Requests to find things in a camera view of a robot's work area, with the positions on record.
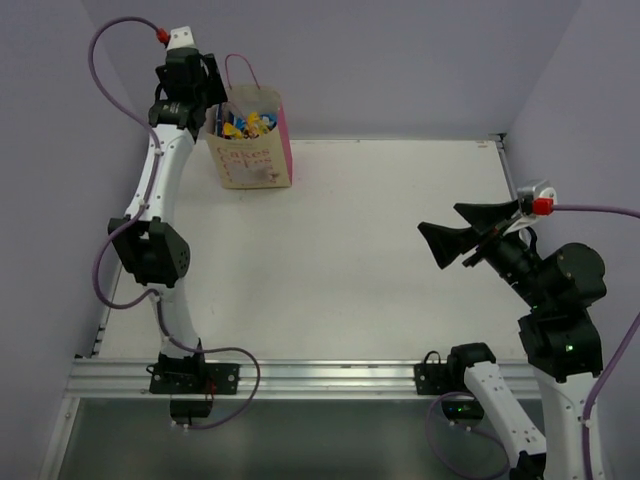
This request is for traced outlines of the pink beige paper bag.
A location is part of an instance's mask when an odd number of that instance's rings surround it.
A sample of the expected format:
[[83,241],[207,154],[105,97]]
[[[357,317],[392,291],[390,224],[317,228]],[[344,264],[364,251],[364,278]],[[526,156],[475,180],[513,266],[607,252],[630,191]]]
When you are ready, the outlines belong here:
[[229,114],[247,117],[252,112],[272,115],[275,127],[255,139],[231,140],[215,135],[215,116],[212,129],[206,135],[211,156],[221,185],[226,189],[289,188],[293,185],[293,156],[289,131],[280,93],[251,76],[249,84],[234,84],[230,78],[230,60],[238,58],[247,66],[249,60],[238,53],[225,57],[224,72],[228,101],[225,121]]

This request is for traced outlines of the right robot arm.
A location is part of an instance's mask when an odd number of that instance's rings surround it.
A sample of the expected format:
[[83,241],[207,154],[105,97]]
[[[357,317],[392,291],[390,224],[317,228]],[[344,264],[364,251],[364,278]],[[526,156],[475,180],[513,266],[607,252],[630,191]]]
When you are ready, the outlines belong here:
[[603,479],[600,432],[591,390],[603,372],[601,338],[588,309],[606,294],[605,265],[581,243],[546,258],[519,236],[552,213],[551,196],[503,204],[455,205],[468,222],[454,229],[422,222],[418,229],[440,268],[465,255],[464,266],[488,263],[529,306],[519,337],[533,368],[544,413],[537,432],[506,385],[484,343],[451,349],[445,379],[480,403],[501,441],[512,479]]

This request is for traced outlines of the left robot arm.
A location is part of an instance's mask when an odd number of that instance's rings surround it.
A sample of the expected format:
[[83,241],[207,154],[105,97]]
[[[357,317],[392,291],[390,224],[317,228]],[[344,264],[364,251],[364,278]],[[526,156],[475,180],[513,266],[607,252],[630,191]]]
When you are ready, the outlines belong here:
[[149,149],[126,213],[108,223],[111,245],[149,299],[161,333],[150,368],[154,394],[208,394],[212,376],[190,318],[184,279],[188,242],[173,226],[182,173],[212,106],[226,101],[215,58],[194,46],[170,47],[157,67],[148,114]]

